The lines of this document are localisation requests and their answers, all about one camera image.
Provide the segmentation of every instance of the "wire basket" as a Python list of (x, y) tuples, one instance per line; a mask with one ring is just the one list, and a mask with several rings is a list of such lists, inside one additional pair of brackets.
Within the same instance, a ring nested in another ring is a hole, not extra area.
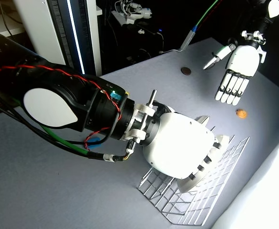
[(143, 176), (138, 189), (172, 224), (203, 226), (248, 141), (249, 137), (227, 150), (217, 166), (186, 193), (179, 191), (176, 178), (154, 168)]

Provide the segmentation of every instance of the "white equipment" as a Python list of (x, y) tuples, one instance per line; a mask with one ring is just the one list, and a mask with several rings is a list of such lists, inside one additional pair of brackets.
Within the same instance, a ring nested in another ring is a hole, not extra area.
[[(271, 19), (278, 15), (279, 0), (271, 0), (268, 4), (268, 18)], [(261, 45), (266, 43), (263, 33), (260, 31), (254, 31), (253, 33), (243, 31), (241, 36), (245, 40), (245, 45), (240, 45), (237, 48), (234, 44), (224, 46), (203, 67), (204, 70), (210, 69), (215, 63), (233, 52), (228, 60), (227, 71), (218, 88), (215, 100), (234, 106), (238, 104), (250, 78), (256, 73), (259, 62), (264, 63), (267, 54), (261, 48)]]
[(116, 11), (112, 11), (112, 14), (121, 26), (124, 24), (134, 24), (137, 19), (149, 19), (152, 15), (149, 8), (142, 8), (140, 4), (134, 3), (133, 0), (121, 0), (120, 8), (122, 11), (118, 12), (115, 4)]

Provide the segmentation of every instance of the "dark round object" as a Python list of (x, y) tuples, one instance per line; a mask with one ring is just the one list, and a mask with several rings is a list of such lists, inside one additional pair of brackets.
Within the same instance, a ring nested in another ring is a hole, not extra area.
[(184, 75), (190, 75), (191, 74), (191, 70), (189, 68), (186, 68), (186, 67), (182, 67), (181, 71)]

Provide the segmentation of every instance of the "green cable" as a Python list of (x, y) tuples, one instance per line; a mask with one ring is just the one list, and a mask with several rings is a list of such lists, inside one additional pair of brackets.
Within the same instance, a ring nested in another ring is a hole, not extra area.
[(206, 12), (203, 14), (203, 16), (200, 18), (200, 20), (198, 21), (198, 23), (196, 24), (196, 26), (199, 25), (199, 23), (201, 23), (201, 21), (203, 20), (203, 18), (206, 16), (206, 14), (208, 13), (208, 11), (210, 11), (211, 8), (213, 8), (213, 6), (216, 4), (216, 2), (219, 0), (215, 0), (215, 2), (208, 8), (208, 10), (206, 10)]
[(71, 148), (71, 149), (74, 149), (76, 150), (77, 152), (83, 154), (83, 155), (87, 155), (87, 150), (85, 149), (81, 149), (79, 148), (78, 146), (75, 146), (74, 144), (71, 144), (69, 143), (68, 141), (65, 141), (64, 139), (60, 138), (59, 136), (57, 136), (54, 132), (52, 132), (49, 128), (45, 127), (45, 126), (42, 126), (40, 125), (43, 130), (48, 133), (51, 137), (53, 137), (55, 140), (57, 140), (58, 142), (60, 142), (61, 144)]

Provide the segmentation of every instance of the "red wire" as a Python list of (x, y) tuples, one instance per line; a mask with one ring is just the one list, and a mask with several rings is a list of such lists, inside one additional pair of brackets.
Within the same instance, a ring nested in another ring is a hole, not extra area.
[[(69, 74), (67, 72), (65, 72), (64, 70), (62, 69), (59, 69), (59, 68), (50, 68), (50, 67), (47, 67), (47, 66), (44, 66), (44, 65), (25, 65), (25, 64), (19, 64), (19, 65), (16, 65), (16, 66), (2, 66), (0, 68), (0, 72), (4, 69), (17, 69), (17, 68), (43, 68), (43, 69), (46, 69), (46, 70), (49, 70), (49, 71), (57, 71), (57, 72), (61, 72), (69, 77), (75, 77), (75, 78), (79, 78), (87, 83), (91, 83), (93, 85), (95, 85), (101, 92), (103, 92), (105, 94), (105, 96), (107, 97), (108, 100), (110, 100), (112, 102), (112, 104), (116, 107), (118, 113), (119, 113), (119, 118), (118, 118), (118, 121), (121, 119), (121, 110), (120, 108), (118, 107), (118, 105), (110, 98), (109, 94), (107, 93), (106, 90), (102, 89), (96, 82), (92, 81), (92, 80), (87, 80), (85, 79), (84, 77), (80, 76), (80, 75), (76, 75), (76, 74)], [(88, 144), (87, 144), (87, 141), (90, 139), (91, 136), (93, 136), (94, 134), (97, 134), (103, 130), (107, 130), (109, 129), (110, 127), (104, 127), (102, 128), (101, 130), (98, 130), (98, 131), (95, 131), (95, 132), (92, 132), (90, 133), (87, 138), (85, 139), (85, 142), (84, 142), (84, 147), (85, 149), (89, 150), (89, 147), (88, 147)]]
[(209, 12), (209, 14), (207, 15), (207, 17), (205, 17), (205, 19), (202, 21), (202, 23), (200, 24), (200, 26), (198, 27), (198, 29), (197, 29), (196, 31), (198, 31), (198, 30), (201, 28), (202, 24), (203, 24), (203, 23), (209, 18), (209, 16), (216, 10), (216, 8), (220, 5), (221, 1), (223, 1), (223, 0), (220, 0), (220, 1), (217, 3), (217, 5), (212, 9), (212, 11)]

